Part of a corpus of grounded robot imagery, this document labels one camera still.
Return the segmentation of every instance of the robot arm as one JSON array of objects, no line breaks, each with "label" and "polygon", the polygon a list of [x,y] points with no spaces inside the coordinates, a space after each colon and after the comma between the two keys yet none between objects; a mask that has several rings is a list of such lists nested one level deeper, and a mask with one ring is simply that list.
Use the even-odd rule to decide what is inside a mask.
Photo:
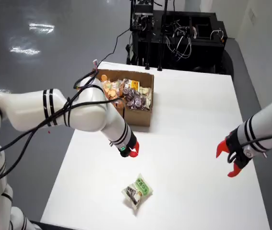
[{"label": "robot arm", "polygon": [[[102,88],[95,79],[92,84]],[[99,88],[87,88],[73,103],[107,100]],[[67,99],[57,89],[50,89],[24,94],[7,94],[0,92],[0,112],[8,118],[13,127],[19,131],[30,130],[49,116],[60,110]],[[114,108],[112,103],[84,105],[71,110],[49,122],[46,126],[67,125],[72,128],[96,132],[101,131],[120,151],[123,157],[138,155],[139,143],[130,127]]]},{"label": "robot arm", "polygon": [[234,161],[234,170],[228,176],[237,176],[254,156],[265,155],[266,151],[272,149],[272,138],[251,143],[270,135],[272,135],[272,104],[234,129],[218,145],[217,157],[224,151],[229,153],[228,162]]}]

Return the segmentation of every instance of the food packet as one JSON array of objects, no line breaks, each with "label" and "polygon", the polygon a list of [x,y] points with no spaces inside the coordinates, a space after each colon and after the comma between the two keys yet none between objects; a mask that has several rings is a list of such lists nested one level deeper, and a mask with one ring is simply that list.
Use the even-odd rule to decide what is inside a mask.
[{"label": "food packet", "polygon": [[150,110],[151,100],[152,100],[152,90],[151,88],[144,88],[140,86],[140,95],[145,97],[144,108]]},{"label": "food packet", "polygon": [[122,194],[125,198],[131,202],[132,208],[136,210],[145,197],[150,196],[153,192],[153,189],[149,184],[144,180],[141,174],[139,174],[137,180],[124,188]]},{"label": "food packet", "polygon": [[140,82],[137,80],[124,79],[124,88],[132,88],[139,93]]},{"label": "food packet", "polygon": [[117,80],[112,83],[112,89],[116,90],[116,93],[119,97],[123,95],[123,81]]}]

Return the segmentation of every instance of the electrical wire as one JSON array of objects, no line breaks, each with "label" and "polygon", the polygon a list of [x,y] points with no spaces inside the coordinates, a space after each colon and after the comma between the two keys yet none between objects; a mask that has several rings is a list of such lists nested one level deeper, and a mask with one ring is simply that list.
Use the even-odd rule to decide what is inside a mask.
[{"label": "electrical wire", "polygon": [[[242,148],[242,147],[245,147],[246,145],[250,145],[250,144],[255,143],[255,142],[259,142],[259,141],[263,141],[263,140],[270,140],[270,139],[272,139],[272,135],[267,135],[267,136],[264,136],[264,137],[261,137],[261,138],[257,138],[257,139],[250,140],[250,141],[247,141],[245,143],[242,143],[240,145],[240,147]],[[228,156],[227,156],[227,162],[228,163],[232,163],[237,158],[237,154],[235,154],[235,155],[234,154],[235,154],[234,152],[228,154]]]},{"label": "electrical wire", "polygon": [[110,54],[108,54],[106,57],[104,57],[104,58],[100,61],[100,63],[97,65],[97,67],[99,67],[99,65],[100,65],[107,57],[109,57],[110,55],[114,54],[114,52],[116,51],[116,48],[117,48],[118,38],[121,37],[123,34],[125,34],[128,30],[130,30],[130,29],[128,28],[126,31],[124,31],[124,32],[121,33],[119,36],[117,36],[116,45],[115,45],[115,48],[113,49],[112,53],[110,53]]},{"label": "electrical wire", "polygon": [[[123,33],[121,33],[119,36],[117,36],[117,40],[116,40],[116,45],[115,45],[115,48],[113,50],[112,53],[108,54],[105,58],[103,58],[100,63],[96,66],[96,68],[98,68],[98,66],[101,64],[102,61],[104,61],[108,56],[112,55],[115,50],[116,50],[116,47],[117,47],[117,44],[118,44],[118,38],[120,36],[122,36],[123,34],[125,34],[128,30],[124,31]],[[72,103],[76,100],[76,98],[78,98],[78,96],[85,90],[85,89],[88,89],[88,88],[91,88],[91,87],[95,87],[95,88],[99,88],[101,89],[99,86],[97,85],[92,85],[95,77],[97,76],[97,74],[99,73],[99,71],[94,70],[88,74],[86,74],[85,76],[83,76],[82,78],[78,79],[74,85],[73,85],[73,88],[74,89],[78,89],[78,92],[70,99],[70,98],[67,98],[67,102],[66,104],[64,105],[63,108],[59,109],[57,112],[55,112],[54,114],[50,115],[48,118],[46,118],[44,121],[42,121],[39,125],[37,125],[36,127],[22,133],[21,135],[19,135],[16,139],[14,139],[13,141],[11,141],[9,144],[3,146],[0,148],[0,152],[1,151],[4,151],[5,149],[11,147],[12,145],[14,145],[16,142],[18,142],[20,139],[22,139],[23,137],[25,137],[26,135],[30,134],[30,136],[28,137],[27,141],[25,142],[24,146],[23,146],[23,149],[20,153],[20,155],[18,156],[18,158],[16,159],[16,161],[13,163],[13,165],[8,169],[8,170],[5,170],[5,167],[6,167],[6,164],[4,163],[3,165],[3,168],[0,169],[0,179],[2,179],[3,177],[7,176],[16,166],[17,164],[20,162],[20,160],[22,159],[32,137],[34,136],[34,134],[37,132],[37,130],[39,130],[41,127],[47,125],[47,123],[50,123],[52,121],[54,121],[55,119],[57,119],[58,117],[60,116],[63,116],[64,117],[64,121],[65,121],[65,124],[67,125],[66,123],[66,113],[68,113],[68,125],[67,126],[70,126],[70,112],[72,109],[75,109],[75,108],[78,108],[80,106],[86,106],[86,105],[93,105],[93,104],[107,104],[107,103],[112,103],[112,102],[116,102],[116,101],[123,101],[122,98],[115,98],[115,99],[112,99],[112,100],[107,100],[107,101],[96,101],[96,102],[83,102],[83,103],[78,103],[78,104],[75,104],[75,105],[72,105]],[[86,84],[84,86],[81,86],[79,87],[78,84],[84,80],[85,78],[91,76],[92,77],[89,79],[89,81],[86,82]],[[123,118],[124,118],[124,114],[125,114],[125,107],[123,108]]]},{"label": "electrical wire", "polygon": [[222,41],[222,40],[223,40],[223,37],[224,37],[224,32],[223,32],[223,30],[213,30],[212,33],[211,33],[211,35],[210,35],[210,39],[212,39],[213,33],[216,33],[216,32],[218,32],[218,35],[219,35],[219,32],[222,32],[222,37],[221,37],[221,41]]},{"label": "electrical wire", "polygon": [[155,2],[155,1],[154,1],[154,3],[155,3],[157,6],[161,6],[161,7],[162,7],[162,5],[161,5],[161,4],[159,4],[159,3]]},{"label": "electrical wire", "polygon": [[246,145],[252,144],[254,142],[269,140],[269,139],[272,139],[272,135],[267,135],[267,136],[264,136],[264,137],[261,137],[261,138],[257,138],[257,139],[254,139],[254,140],[247,141],[247,142],[241,144],[240,146],[245,147]]},{"label": "electrical wire", "polygon": [[[189,58],[190,57],[190,55],[191,55],[191,39],[190,38],[188,38],[188,44],[187,44],[187,46],[186,46],[186,49],[185,49],[185,51],[184,51],[184,53],[182,54],[182,53],[180,53],[177,49],[178,49],[178,46],[177,46],[177,48],[175,49],[171,49],[171,47],[170,47],[170,39],[166,36],[166,44],[167,44],[167,46],[168,46],[168,49],[171,51],[171,53],[175,53],[176,55],[178,55],[180,58],[177,60],[177,61],[179,61],[181,58],[183,58],[183,59],[187,59],[187,58]],[[187,49],[188,49],[188,47],[190,47],[190,50],[189,50],[189,54],[185,54],[186,53],[186,51],[187,51]]]}]

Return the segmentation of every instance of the black cable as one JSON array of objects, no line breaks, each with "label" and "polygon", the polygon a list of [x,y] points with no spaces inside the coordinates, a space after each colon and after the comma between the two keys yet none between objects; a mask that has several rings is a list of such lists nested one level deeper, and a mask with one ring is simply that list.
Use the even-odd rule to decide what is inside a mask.
[{"label": "black cable", "polygon": [[262,140],[269,140],[269,139],[272,139],[272,135],[267,135],[267,136],[264,136],[264,137],[261,137],[261,138],[257,138],[257,139],[254,139],[254,140],[247,141],[247,142],[241,144],[240,146],[244,147],[244,146],[252,144],[254,142],[258,142],[258,141],[262,141]]},{"label": "black cable", "polygon": [[157,6],[161,6],[161,7],[162,7],[162,5],[161,5],[161,4],[159,4],[159,3],[155,2],[155,1],[154,1],[154,3],[155,3]]},{"label": "black cable", "polygon": [[[116,40],[116,45],[115,48],[113,50],[112,53],[108,54],[104,59],[102,59],[102,61],[104,61],[108,56],[110,56],[111,54],[113,54],[116,50],[117,44],[118,44],[118,38],[120,36],[122,36],[124,33],[126,33],[128,30],[124,31],[123,33],[121,33],[119,36],[117,36],[117,40]],[[70,126],[70,112],[72,109],[80,107],[80,106],[85,106],[85,105],[93,105],[93,104],[107,104],[107,103],[111,103],[111,102],[116,102],[116,101],[123,101],[122,98],[115,98],[112,100],[107,100],[107,101],[98,101],[98,102],[84,102],[84,103],[79,103],[76,105],[72,105],[72,103],[76,100],[76,98],[78,98],[78,96],[82,93],[82,91],[84,91],[85,89],[88,88],[98,88],[100,90],[103,91],[103,89],[97,85],[92,85],[95,77],[98,75],[99,71],[93,70],[92,72],[86,74],[85,76],[83,76],[82,78],[78,79],[75,83],[73,88],[74,89],[78,89],[79,91],[70,99],[67,98],[67,102],[65,103],[64,107],[59,109],[57,112],[53,113],[52,115],[50,115],[48,118],[46,118],[44,121],[42,121],[39,125],[37,125],[36,127],[28,130],[27,132],[22,133],[21,135],[19,135],[16,139],[14,139],[13,141],[11,141],[9,144],[3,146],[0,148],[0,152],[11,147],[12,145],[14,145],[16,142],[18,142],[20,139],[22,139],[23,137],[25,137],[26,135],[30,134],[30,136],[28,137],[26,143],[24,144],[24,147],[20,153],[20,155],[18,156],[18,158],[16,159],[16,161],[13,163],[13,165],[6,170],[5,172],[1,172],[0,174],[0,179],[2,179],[3,177],[7,176],[16,166],[17,164],[20,162],[20,160],[22,159],[28,145],[29,142],[31,141],[32,137],[34,136],[34,134],[37,132],[37,130],[39,130],[41,127],[45,126],[47,123],[54,121],[55,119],[57,119],[60,116],[64,117],[64,123],[66,126]],[[78,87],[77,85],[84,80],[85,78],[89,77],[93,75],[86,83],[84,86]],[[68,113],[68,123],[66,123],[66,117],[65,114]],[[125,106],[123,107],[123,118],[125,115]]]},{"label": "black cable", "polygon": [[[112,103],[112,102],[116,102],[116,101],[123,101],[122,98],[115,98],[115,99],[112,99],[112,100],[108,100],[108,101],[97,101],[97,102],[83,102],[83,103],[79,103],[79,104],[75,104],[75,105],[72,105],[70,106],[69,108],[67,108],[64,113],[66,112],[69,112],[71,111],[72,109],[75,109],[75,108],[78,108],[80,106],[85,106],[85,105],[93,105],[93,104],[107,104],[107,103]],[[58,114],[53,114],[55,115],[54,117],[58,117],[58,116],[61,116],[61,113],[62,113],[62,109],[58,110],[57,111]],[[17,164],[20,162],[20,160],[22,159],[28,145],[29,145],[29,142],[31,141],[32,137],[34,136],[34,134],[37,132],[37,130],[39,130],[41,127],[43,127],[45,124],[47,124],[48,122],[54,120],[54,117],[49,117],[47,119],[45,119],[44,121],[42,121],[38,126],[36,126],[35,128],[33,128],[31,130],[31,134],[30,136],[28,137],[26,143],[24,144],[24,147],[19,155],[19,157],[16,159],[16,161],[13,163],[13,165],[8,169],[6,170],[4,173],[2,173],[0,175],[0,179],[2,179],[3,177],[7,176],[16,166]]]},{"label": "black cable", "polygon": [[125,34],[128,30],[130,30],[130,29],[128,28],[126,31],[124,31],[124,32],[121,33],[119,36],[117,36],[116,45],[115,45],[115,48],[113,49],[112,53],[110,53],[110,54],[108,54],[106,57],[104,57],[104,58],[100,61],[100,63],[97,65],[97,67],[99,67],[99,65],[100,65],[107,57],[109,57],[110,55],[114,54],[114,52],[116,51],[116,48],[117,48],[118,38],[121,37],[123,34]]},{"label": "black cable", "polygon": [[[245,147],[246,145],[249,145],[249,144],[252,144],[252,143],[255,143],[255,142],[258,142],[258,141],[269,140],[269,139],[272,139],[272,135],[267,135],[267,136],[264,136],[264,137],[261,137],[261,138],[257,138],[257,139],[254,139],[254,140],[247,141],[245,143],[242,143],[240,145],[240,147]],[[235,154],[233,156],[233,154],[234,154],[234,152],[228,154],[228,156],[227,156],[227,162],[228,163],[232,163],[236,159],[237,155]]]}]

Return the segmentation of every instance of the gray floor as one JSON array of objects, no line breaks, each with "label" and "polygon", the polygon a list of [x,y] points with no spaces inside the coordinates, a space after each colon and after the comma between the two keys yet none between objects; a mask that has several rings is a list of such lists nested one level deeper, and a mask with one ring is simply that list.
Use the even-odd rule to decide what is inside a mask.
[{"label": "gray floor", "polygon": [[[93,67],[93,59],[100,60],[112,51],[115,37],[129,27],[129,16],[129,0],[0,0],[0,89],[22,93],[58,88],[65,96],[73,95],[75,80]],[[52,24],[55,28],[48,34],[38,33],[29,30],[29,23]],[[129,33],[119,39],[116,53],[109,61],[125,62],[128,38]],[[18,46],[40,53],[30,56],[10,52]],[[226,49],[233,59],[234,86],[245,120],[260,106],[238,44],[229,39]],[[43,214],[72,133],[66,127],[39,131],[9,175],[14,205],[30,219],[40,220]],[[8,143],[18,134],[9,122],[4,122],[0,144]],[[23,144],[6,150],[8,165]],[[267,160],[257,158],[254,162],[272,229],[272,154]]]}]

